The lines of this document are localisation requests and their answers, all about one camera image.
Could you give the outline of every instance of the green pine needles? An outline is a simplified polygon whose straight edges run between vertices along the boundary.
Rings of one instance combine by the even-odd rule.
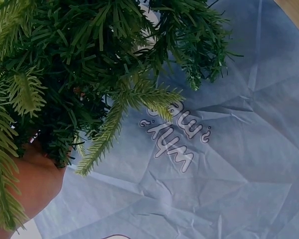
[[[77,173],[87,175],[112,147],[129,107],[171,119],[169,106],[182,96],[148,78],[170,62],[169,52],[194,90],[221,73],[230,32],[207,0],[149,0],[160,14],[157,25],[139,4],[0,0],[0,228],[15,230],[26,219],[6,187],[19,192],[10,155],[22,157],[34,132],[58,167],[78,149],[84,159]],[[146,47],[150,38],[155,45]],[[79,132],[92,141],[89,149]]]

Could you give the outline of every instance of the tree skirt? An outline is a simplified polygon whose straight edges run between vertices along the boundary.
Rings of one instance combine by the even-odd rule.
[[[299,30],[272,0],[214,7],[245,57],[198,92],[161,76],[187,98],[173,124],[130,110],[90,176],[68,167],[43,239],[299,239]]]

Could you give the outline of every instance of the light blue fabric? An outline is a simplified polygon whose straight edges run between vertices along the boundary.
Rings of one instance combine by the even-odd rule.
[[[187,98],[173,125],[130,110],[95,172],[67,169],[43,239],[299,239],[299,31],[272,0],[215,7],[245,57],[198,92],[161,76]]]

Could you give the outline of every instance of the artificial pine branch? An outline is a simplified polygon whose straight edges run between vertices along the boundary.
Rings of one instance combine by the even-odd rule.
[[[4,92],[7,92],[7,83],[5,78],[0,78],[0,227],[5,230],[15,230],[27,217],[23,206],[6,188],[10,186],[17,193],[21,193],[15,186],[17,179],[13,175],[13,171],[18,172],[18,168],[10,157],[10,155],[14,157],[18,155],[15,152],[17,146],[13,142],[13,136],[17,133],[11,128],[13,119],[4,108],[7,103],[7,98],[4,96]]]
[[[183,97],[148,78],[163,72],[169,52],[193,90],[226,66],[230,32],[207,0],[148,4],[160,14],[157,25],[139,0],[0,0],[0,227],[14,230],[25,218],[5,188],[17,171],[7,152],[22,157],[33,131],[57,167],[71,164],[69,149],[79,149],[77,173],[87,175],[112,147],[129,107],[171,120],[168,107]],[[92,141],[87,152],[80,133]]]

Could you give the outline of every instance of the artificial christmas tree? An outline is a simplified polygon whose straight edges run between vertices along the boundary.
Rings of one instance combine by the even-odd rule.
[[[22,157],[34,135],[64,167],[85,132],[92,146],[77,173],[87,175],[128,107],[171,119],[168,107],[182,96],[149,78],[171,62],[169,52],[193,90],[221,73],[230,32],[207,0],[148,5],[160,15],[156,25],[137,0],[0,0],[0,227],[15,230],[25,216],[6,189],[17,170],[9,155]]]

